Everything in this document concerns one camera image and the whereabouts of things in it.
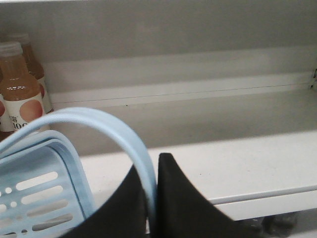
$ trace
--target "juice bottle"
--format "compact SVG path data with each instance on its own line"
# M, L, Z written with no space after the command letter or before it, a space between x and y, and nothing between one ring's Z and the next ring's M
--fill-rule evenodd
M9 34L7 38L10 41L20 42L23 49L23 56L25 58L25 62L28 67L29 73L33 75L40 83L45 113L52 112L53 108L45 84L45 73L42 65L34 56L29 35L27 33L14 33Z
M40 84L29 74L22 53L19 42L0 43L0 88L14 130L45 114Z
M0 82L3 79L2 71L0 70ZM0 89L0 141L7 138L14 132L8 110L5 108L5 103Z

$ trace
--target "basket handle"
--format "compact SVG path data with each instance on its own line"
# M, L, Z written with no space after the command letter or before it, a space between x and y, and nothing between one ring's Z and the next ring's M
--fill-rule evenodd
M151 232L156 230L157 184L153 164L139 136L117 117L96 109L66 108L44 115L0 143L0 153L40 127L58 122L74 122L92 127L114 140L130 157L145 192Z

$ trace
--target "bottle label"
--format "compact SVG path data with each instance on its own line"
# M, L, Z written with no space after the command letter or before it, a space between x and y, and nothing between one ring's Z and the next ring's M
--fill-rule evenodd
M45 115L41 93L35 97L20 101L5 100L5 105L13 123L14 130L19 130L29 122Z
M47 87L45 84L45 77L40 78L38 80L38 82L39 82L40 88L41 88L41 95L42 95L45 113L49 113L53 109L53 107L52 107L50 96L49 96L49 93L48 93L48 90L47 90Z
M2 94L0 94L0 131L14 131Z

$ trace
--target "bottle cap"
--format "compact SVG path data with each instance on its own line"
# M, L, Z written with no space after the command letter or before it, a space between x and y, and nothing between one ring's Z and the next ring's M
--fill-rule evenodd
M0 43L0 57L18 56L22 53L21 44L17 41Z
M11 33L8 34L6 37L9 41L18 41L22 45L30 43L30 37L28 33Z

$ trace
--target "plastic basket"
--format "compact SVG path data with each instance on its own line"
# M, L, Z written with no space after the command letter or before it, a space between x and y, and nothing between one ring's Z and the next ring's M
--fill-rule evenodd
M145 191L154 231L156 180L141 139L110 114L69 108L31 122L0 143L0 238L57 236L77 226L95 210L80 159L70 141L53 130L27 136L53 122L93 127L127 152Z

